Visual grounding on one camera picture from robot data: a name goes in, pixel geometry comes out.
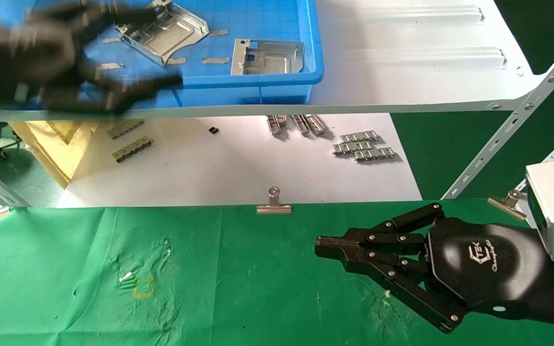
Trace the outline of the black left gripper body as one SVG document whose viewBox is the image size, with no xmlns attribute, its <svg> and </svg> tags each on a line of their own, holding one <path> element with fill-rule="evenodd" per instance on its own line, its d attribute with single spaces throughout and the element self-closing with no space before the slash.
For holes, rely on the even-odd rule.
<svg viewBox="0 0 554 346">
<path fill-rule="evenodd" d="M 84 110 L 85 20 L 33 18 L 0 27 L 0 108 L 39 99 L 47 110 Z"/>
</svg>

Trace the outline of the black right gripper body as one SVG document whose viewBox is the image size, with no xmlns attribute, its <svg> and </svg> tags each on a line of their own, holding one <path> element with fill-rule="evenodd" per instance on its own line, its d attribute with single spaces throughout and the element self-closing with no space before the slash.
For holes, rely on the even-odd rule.
<svg viewBox="0 0 554 346">
<path fill-rule="evenodd" d="M 466 311 L 506 320 L 554 318 L 543 282 L 549 258 L 536 230 L 447 218 L 427 239 L 434 277 Z"/>
</svg>

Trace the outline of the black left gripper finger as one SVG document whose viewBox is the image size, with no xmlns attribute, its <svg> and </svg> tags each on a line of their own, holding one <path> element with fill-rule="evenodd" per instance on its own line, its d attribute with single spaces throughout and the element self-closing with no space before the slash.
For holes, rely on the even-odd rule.
<svg viewBox="0 0 554 346">
<path fill-rule="evenodd" d="M 32 20 L 56 20 L 72 30 L 106 29 L 115 24 L 141 25 L 153 22 L 152 7 L 133 7 L 123 2 L 59 2 L 32 10 Z"/>
<path fill-rule="evenodd" d="M 83 83 L 93 84 L 101 94 L 98 101 L 81 100 L 80 87 Z M 91 72 L 88 76 L 80 74 L 62 77 L 45 85 L 41 90 L 43 108 L 55 112 L 75 114 L 121 115 L 137 101 L 153 99 L 165 88 L 177 88 L 183 85 L 180 74 L 120 82 L 102 76 L 100 72 Z"/>
</svg>

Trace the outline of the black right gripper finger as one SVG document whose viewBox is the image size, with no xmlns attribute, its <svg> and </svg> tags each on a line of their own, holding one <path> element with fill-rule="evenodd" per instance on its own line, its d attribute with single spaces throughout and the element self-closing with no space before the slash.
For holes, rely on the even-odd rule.
<svg viewBox="0 0 554 346">
<path fill-rule="evenodd" d="M 348 228 L 343 236 L 319 236 L 315 241 L 315 248 L 371 247 L 422 243 L 424 241 L 423 235 L 411 234 L 426 226 L 433 225 L 435 221 L 444 217 L 442 205 L 433 202 L 416 210 L 387 219 L 371 228 Z"/>
<path fill-rule="evenodd" d="M 365 248 L 316 248 L 315 254 L 320 258 L 340 261 L 348 273 L 371 278 L 442 333 L 452 333 L 467 314 L 466 309 L 458 304 L 440 300 L 398 272 L 396 265 L 388 262 L 394 255 Z"/>
</svg>

